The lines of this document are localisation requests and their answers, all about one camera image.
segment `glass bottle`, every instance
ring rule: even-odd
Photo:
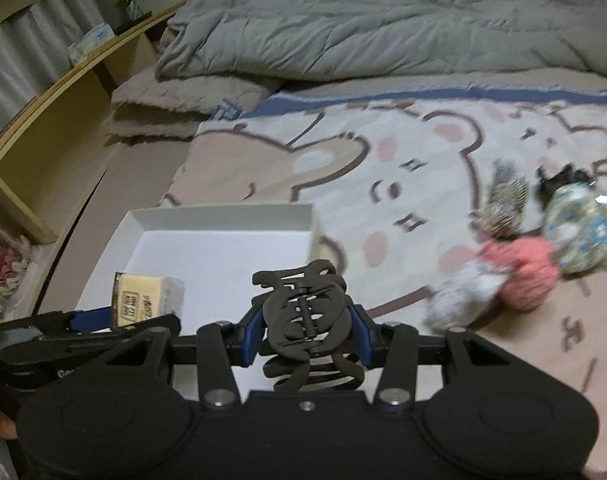
[[[143,16],[143,11],[139,7],[137,0],[119,0],[116,4],[130,22],[138,20]]]

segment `bear print blanket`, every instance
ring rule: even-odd
[[[426,301],[483,241],[474,219],[500,157],[531,184],[523,232],[541,226],[540,166],[554,174],[573,162],[607,192],[607,92],[282,92],[236,121],[202,123],[166,198],[313,203],[322,256],[353,300],[379,321],[425,333]],[[607,478],[607,271],[561,281],[532,313],[496,310],[475,328],[591,400],[601,428],[587,469]],[[437,372],[426,374],[420,396],[439,387]]]

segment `blue blanket stripe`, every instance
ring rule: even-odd
[[[379,94],[341,95],[341,96],[302,96],[290,92],[279,92],[259,104],[242,118],[277,116],[293,112],[302,112],[314,108],[332,106],[341,103],[359,102],[364,99],[457,99],[478,98],[500,102],[546,103],[564,100],[571,104],[607,105],[607,91],[575,92],[561,88],[496,88],[490,86],[466,86],[465,88],[421,88],[407,89]]]

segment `gray comforter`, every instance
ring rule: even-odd
[[[195,0],[168,25],[157,76],[607,75],[607,0]]]

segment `pink yarn ball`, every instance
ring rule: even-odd
[[[499,297],[508,306],[525,311],[540,306],[561,276],[559,267],[550,260],[552,249],[543,238],[523,237],[510,243],[486,242],[479,257],[513,270]]]

